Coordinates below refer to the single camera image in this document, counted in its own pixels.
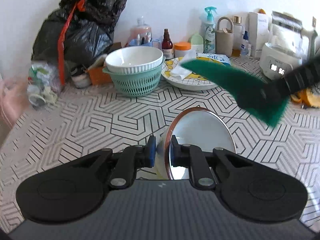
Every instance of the patterned tablecloth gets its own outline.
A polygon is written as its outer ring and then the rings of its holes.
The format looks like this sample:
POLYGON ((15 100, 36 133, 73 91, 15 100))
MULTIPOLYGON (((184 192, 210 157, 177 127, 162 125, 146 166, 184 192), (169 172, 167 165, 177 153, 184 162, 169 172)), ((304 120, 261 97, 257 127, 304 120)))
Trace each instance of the patterned tablecloth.
MULTIPOLYGON (((258 61, 231 58, 262 77, 258 61)), ((236 142, 236 153, 302 181, 309 199, 301 220, 320 229, 320 112, 290 104, 272 129, 240 109, 225 90, 186 91, 161 80, 151 94, 124 98, 112 85, 78 90, 67 86, 55 105, 20 117, 0 151, 0 227, 9 232, 23 221, 15 191, 26 178, 101 148, 119 151, 160 135, 183 110, 201 106, 219 115, 236 142)), ((138 178, 156 179, 154 169, 138 178)))

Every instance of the label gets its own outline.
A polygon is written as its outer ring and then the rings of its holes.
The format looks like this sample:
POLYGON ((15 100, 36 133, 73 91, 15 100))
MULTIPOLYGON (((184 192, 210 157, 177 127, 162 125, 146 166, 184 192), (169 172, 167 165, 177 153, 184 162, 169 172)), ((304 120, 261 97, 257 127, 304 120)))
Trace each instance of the label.
POLYGON ((196 53, 203 53, 203 44, 191 45, 191 49, 196 53))
POLYGON ((211 26, 205 30, 204 52, 210 54, 216 53, 216 33, 211 26))
POLYGON ((162 49, 163 56, 165 56, 165 59, 173 59, 173 49, 162 49))
POLYGON ((216 33, 214 28, 212 28, 211 26, 207 27, 207 29, 205 30, 205 39, 207 41, 216 41, 216 33))

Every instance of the green scouring pad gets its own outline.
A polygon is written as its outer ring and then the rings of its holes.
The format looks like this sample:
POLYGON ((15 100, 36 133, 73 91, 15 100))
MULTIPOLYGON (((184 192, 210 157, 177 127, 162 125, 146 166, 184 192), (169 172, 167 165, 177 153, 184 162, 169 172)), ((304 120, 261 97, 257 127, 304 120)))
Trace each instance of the green scouring pad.
POLYGON ((265 83, 240 69, 204 60, 191 60, 181 66, 227 90, 241 108, 272 127, 277 125, 288 104, 288 98, 257 104, 255 100, 260 100, 257 91, 261 91, 265 83))

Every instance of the black trash bag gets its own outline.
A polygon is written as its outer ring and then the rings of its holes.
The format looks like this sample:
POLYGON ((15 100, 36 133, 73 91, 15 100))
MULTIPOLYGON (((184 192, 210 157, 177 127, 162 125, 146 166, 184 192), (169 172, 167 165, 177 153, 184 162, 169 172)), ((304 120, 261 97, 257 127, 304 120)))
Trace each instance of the black trash bag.
POLYGON ((31 60, 58 62, 58 40, 74 13, 64 38, 64 60, 86 67, 108 51, 113 32, 127 0, 61 0, 59 9, 42 24, 31 60))

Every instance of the product box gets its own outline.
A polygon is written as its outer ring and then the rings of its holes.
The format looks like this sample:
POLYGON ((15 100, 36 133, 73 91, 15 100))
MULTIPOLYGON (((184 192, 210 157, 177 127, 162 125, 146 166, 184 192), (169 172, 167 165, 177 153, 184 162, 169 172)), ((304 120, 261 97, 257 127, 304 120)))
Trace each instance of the product box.
POLYGON ((262 47, 268 42, 268 15, 262 13, 249 13, 249 43, 252 45, 251 56, 261 57, 262 47))
POLYGON ((208 53, 198 53, 197 54, 198 59, 203 59, 203 58, 210 58, 215 62, 220 62, 223 65, 231 67, 231 62, 230 59, 226 55, 222 54, 208 54, 208 53))

